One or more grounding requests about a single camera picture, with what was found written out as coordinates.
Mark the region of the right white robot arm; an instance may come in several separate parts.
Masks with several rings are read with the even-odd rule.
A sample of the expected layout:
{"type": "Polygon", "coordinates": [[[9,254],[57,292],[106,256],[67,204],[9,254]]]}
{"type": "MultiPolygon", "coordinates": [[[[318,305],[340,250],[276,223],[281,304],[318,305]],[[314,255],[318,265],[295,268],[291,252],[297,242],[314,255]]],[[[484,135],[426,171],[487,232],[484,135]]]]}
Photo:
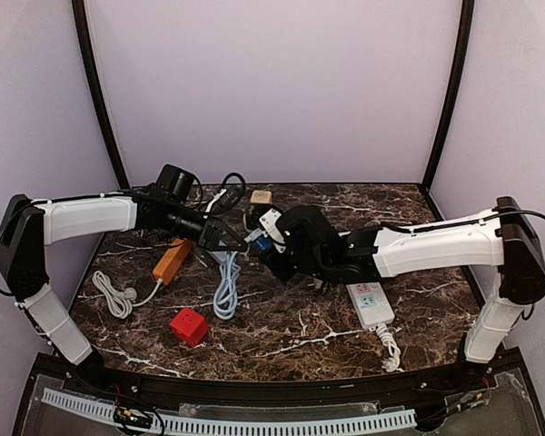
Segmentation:
{"type": "Polygon", "coordinates": [[[284,213],[269,205],[258,224],[272,241],[263,263],[283,281],[300,273],[351,285],[439,268],[496,268],[462,352],[464,361],[483,364],[493,359],[524,310],[545,296],[545,260],[529,221],[533,214],[503,196],[494,208],[472,216],[413,226],[380,223],[339,233],[313,205],[284,213]]]}

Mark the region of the blue cube socket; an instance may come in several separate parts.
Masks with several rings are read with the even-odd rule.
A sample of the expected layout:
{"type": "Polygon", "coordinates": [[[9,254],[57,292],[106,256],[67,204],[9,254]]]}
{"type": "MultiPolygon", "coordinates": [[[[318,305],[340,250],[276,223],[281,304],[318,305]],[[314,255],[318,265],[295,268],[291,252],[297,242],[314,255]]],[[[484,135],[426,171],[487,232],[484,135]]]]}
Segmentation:
{"type": "Polygon", "coordinates": [[[274,243],[269,237],[262,235],[253,242],[253,246],[258,253],[262,253],[273,248],[274,243]]]}

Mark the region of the white power strip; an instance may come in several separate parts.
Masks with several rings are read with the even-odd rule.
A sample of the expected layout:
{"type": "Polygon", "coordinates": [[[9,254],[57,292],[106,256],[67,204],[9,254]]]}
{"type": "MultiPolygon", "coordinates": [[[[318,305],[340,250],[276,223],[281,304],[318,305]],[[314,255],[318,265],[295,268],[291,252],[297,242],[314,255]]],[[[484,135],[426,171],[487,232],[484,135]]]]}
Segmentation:
{"type": "Polygon", "coordinates": [[[347,284],[346,290],[364,330],[393,322],[395,315],[380,283],[347,284]]]}

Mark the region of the red cube socket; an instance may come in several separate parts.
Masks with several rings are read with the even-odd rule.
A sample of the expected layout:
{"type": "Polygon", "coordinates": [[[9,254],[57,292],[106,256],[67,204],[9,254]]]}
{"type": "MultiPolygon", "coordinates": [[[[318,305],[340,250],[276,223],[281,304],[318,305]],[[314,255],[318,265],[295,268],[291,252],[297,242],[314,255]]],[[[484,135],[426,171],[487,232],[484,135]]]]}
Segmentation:
{"type": "Polygon", "coordinates": [[[170,322],[173,334],[191,347],[202,342],[209,332],[206,319],[191,308],[182,308],[170,322]]]}

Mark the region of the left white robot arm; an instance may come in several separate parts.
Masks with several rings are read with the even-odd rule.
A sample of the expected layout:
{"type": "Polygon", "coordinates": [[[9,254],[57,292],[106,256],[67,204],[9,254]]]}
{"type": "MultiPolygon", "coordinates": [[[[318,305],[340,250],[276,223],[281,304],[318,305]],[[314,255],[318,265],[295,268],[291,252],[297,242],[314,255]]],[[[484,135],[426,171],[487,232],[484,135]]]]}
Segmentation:
{"type": "Polygon", "coordinates": [[[0,274],[4,296],[15,299],[55,349],[76,367],[100,366],[91,345],[52,289],[45,265],[47,246],[96,233],[160,230],[206,251],[244,252],[246,241],[221,218],[190,208],[152,183],[144,188],[56,200],[13,196],[0,224],[0,274]]]}

